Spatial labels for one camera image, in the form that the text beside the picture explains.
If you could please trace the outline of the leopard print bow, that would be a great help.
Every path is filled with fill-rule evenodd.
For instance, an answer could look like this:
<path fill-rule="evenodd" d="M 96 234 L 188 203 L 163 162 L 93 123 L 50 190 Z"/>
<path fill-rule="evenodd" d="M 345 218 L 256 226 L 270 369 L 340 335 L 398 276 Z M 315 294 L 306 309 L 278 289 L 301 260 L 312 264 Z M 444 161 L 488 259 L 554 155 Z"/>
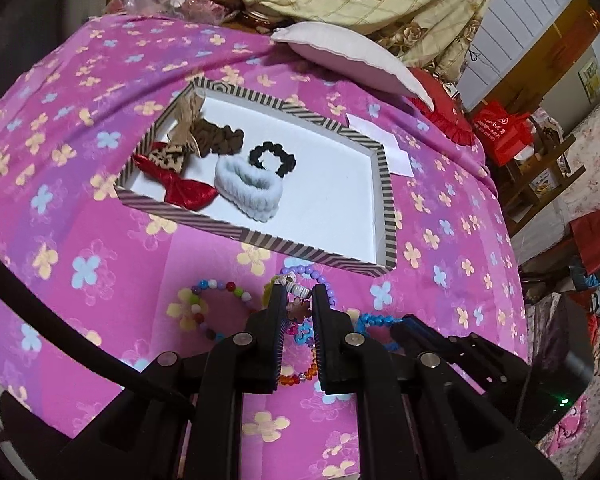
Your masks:
<path fill-rule="evenodd" d="M 188 149 L 184 145 L 156 142 L 152 144 L 147 158 L 159 168 L 182 174 L 188 159 Z"/>

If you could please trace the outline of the red fringed cushion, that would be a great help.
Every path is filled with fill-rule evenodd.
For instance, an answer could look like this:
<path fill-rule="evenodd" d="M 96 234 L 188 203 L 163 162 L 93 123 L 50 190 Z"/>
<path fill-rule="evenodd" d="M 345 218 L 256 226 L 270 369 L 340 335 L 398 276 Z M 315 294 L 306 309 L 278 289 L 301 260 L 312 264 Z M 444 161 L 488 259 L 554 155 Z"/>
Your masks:
<path fill-rule="evenodd" d="M 413 98 L 414 107 L 455 144 L 473 146 L 476 140 L 474 129 L 465 117 L 460 103 L 452 99 L 444 85 L 426 70 L 414 67 L 411 72 L 434 102 L 434 110 L 430 110 L 421 99 Z"/>

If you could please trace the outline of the white paper sheet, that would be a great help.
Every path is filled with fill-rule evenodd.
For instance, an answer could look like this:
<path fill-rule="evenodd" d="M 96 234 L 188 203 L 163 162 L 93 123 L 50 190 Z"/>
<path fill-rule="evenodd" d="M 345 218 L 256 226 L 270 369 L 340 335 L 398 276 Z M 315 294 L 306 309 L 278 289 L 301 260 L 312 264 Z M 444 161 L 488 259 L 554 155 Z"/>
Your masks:
<path fill-rule="evenodd" d="M 347 120 L 350 129 L 367 136 L 384 147 L 389 170 L 392 174 L 407 178 L 414 177 L 410 156 L 408 156 L 407 151 L 400 148 L 398 139 L 392 133 L 379 128 L 373 122 L 352 114 L 347 114 Z"/>

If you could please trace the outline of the white pink pillow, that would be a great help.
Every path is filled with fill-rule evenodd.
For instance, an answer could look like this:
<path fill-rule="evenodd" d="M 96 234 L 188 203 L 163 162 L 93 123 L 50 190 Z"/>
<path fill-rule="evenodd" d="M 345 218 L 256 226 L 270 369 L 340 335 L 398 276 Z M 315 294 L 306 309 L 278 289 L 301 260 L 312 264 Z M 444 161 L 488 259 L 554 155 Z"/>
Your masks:
<path fill-rule="evenodd" d="M 322 22 L 301 22 L 277 29 L 271 39 L 357 84 L 420 99 L 434 110 L 434 101 L 405 65 L 388 50 L 353 30 Z"/>

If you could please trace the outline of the red shopping bag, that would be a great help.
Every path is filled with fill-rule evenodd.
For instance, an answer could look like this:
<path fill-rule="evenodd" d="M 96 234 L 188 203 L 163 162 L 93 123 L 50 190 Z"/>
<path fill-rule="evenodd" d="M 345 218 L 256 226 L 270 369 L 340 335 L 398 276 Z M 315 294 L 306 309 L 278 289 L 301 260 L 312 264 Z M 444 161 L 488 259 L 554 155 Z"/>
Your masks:
<path fill-rule="evenodd" d="M 498 101 L 491 101 L 472 118 L 476 137 L 496 166 L 505 166 L 533 144 L 530 116 L 530 113 L 510 114 Z"/>

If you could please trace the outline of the gold organza bow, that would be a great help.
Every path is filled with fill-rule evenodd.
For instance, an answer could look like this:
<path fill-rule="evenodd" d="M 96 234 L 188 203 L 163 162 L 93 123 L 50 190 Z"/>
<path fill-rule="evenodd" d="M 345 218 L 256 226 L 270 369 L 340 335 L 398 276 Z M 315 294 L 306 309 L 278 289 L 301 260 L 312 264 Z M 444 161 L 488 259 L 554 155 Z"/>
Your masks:
<path fill-rule="evenodd" d="M 204 95 L 192 91 L 176 100 L 175 127 L 168 133 L 170 148 L 182 148 L 186 152 L 200 156 L 200 148 L 194 135 L 196 122 L 201 118 Z"/>

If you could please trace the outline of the striped white tray box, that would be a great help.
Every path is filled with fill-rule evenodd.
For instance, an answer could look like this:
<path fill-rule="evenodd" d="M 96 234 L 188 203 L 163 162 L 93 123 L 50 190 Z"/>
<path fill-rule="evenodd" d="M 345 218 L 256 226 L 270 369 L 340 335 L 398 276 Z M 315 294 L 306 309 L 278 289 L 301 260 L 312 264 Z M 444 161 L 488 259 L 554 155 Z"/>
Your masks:
<path fill-rule="evenodd" d="M 276 215 L 267 222 L 253 220 L 222 196 L 198 211 L 172 205 L 163 185 L 132 158 L 116 181 L 122 204 L 358 274 L 381 276 L 396 267 L 396 215 L 380 143 L 300 105 L 227 82 L 198 77 L 176 99 L 183 102 L 192 94 L 204 98 L 202 118 L 242 130 L 241 158 L 264 142 L 294 156 Z"/>

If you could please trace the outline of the black scrunchie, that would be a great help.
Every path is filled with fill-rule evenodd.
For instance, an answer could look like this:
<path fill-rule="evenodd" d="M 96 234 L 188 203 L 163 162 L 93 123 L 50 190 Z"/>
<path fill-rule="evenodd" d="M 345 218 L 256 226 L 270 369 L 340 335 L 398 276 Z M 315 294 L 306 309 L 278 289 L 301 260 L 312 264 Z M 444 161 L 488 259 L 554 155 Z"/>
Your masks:
<path fill-rule="evenodd" d="M 272 171 L 281 179 L 291 174 L 297 166 L 294 154 L 288 153 L 282 144 L 271 141 L 256 145 L 249 152 L 248 162 L 258 169 Z"/>

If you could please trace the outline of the pink floral bedsheet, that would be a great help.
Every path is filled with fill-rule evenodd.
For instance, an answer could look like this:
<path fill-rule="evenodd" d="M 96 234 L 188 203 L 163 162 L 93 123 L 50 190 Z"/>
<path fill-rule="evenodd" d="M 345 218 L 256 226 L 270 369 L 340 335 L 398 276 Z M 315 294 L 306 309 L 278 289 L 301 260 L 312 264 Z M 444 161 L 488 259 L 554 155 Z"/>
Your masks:
<path fill-rule="evenodd" d="M 106 15 L 86 23 L 0 99 L 0 259 L 79 334 L 136 370 L 209 348 L 246 311 L 193 284 L 253 297 L 294 259 L 125 207 L 114 181 L 152 122 L 198 76 L 240 84 L 398 138 L 414 177 L 392 178 L 398 263 L 381 278 L 324 268 L 352 315 L 417 315 L 526 356 L 512 246 L 480 146 L 461 148 L 407 100 L 365 90 L 281 44 L 226 28 Z"/>

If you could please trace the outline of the light blue fluffy scrunchie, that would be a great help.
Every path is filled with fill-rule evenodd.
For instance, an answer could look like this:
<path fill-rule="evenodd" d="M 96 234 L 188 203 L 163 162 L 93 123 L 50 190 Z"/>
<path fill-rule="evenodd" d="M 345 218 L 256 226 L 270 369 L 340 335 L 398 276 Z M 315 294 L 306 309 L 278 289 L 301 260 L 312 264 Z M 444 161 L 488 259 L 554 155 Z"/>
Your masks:
<path fill-rule="evenodd" d="M 214 187 L 248 218 L 262 223 L 275 217 L 283 195 L 281 177 L 250 165 L 238 155 L 219 157 Z"/>

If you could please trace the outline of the brown scrunchie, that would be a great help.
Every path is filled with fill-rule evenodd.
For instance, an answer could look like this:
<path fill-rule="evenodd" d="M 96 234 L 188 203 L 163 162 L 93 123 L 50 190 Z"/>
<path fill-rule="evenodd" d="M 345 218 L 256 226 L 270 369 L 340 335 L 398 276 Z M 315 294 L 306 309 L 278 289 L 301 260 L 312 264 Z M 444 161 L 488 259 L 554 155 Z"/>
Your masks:
<path fill-rule="evenodd" d="M 220 127 L 207 119 L 197 119 L 189 129 L 200 157 L 209 154 L 235 155 L 242 150 L 245 133 L 229 125 Z"/>

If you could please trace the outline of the red satin bow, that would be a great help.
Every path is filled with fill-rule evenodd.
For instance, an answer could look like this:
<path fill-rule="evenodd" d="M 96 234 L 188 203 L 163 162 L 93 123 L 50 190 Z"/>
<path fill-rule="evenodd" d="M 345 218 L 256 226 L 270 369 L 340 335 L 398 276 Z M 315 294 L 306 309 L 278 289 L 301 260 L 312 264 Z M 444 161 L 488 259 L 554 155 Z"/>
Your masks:
<path fill-rule="evenodd" d="M 212 204 L 218 197 L 219 193 L 212 185 L 195 179 L 185 179 L 183 174 L 174 174 L 159 168 L 147 158 L 147 154 L 135 154 L 132 161 L 142 174 L 162 185 L 166 203 L 198 211 Z"/>

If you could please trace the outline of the wooden shelf rack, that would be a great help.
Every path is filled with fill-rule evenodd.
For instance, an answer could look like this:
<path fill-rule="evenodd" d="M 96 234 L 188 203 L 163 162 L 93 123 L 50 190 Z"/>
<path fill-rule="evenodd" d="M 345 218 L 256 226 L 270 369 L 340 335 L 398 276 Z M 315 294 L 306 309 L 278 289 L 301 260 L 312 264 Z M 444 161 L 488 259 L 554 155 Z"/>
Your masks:
<path fill-rule="evenodd" d="M 576 137 L 561 136 L 551 126 L 541 126 L 533 118 L 533 153 L 525 160 L 512 159 L 501 168 L 498 201 L 508 235 L 520 232 L 553 200 L 585 173 L 585 166 L 572 169 L 567 152 Z"/>

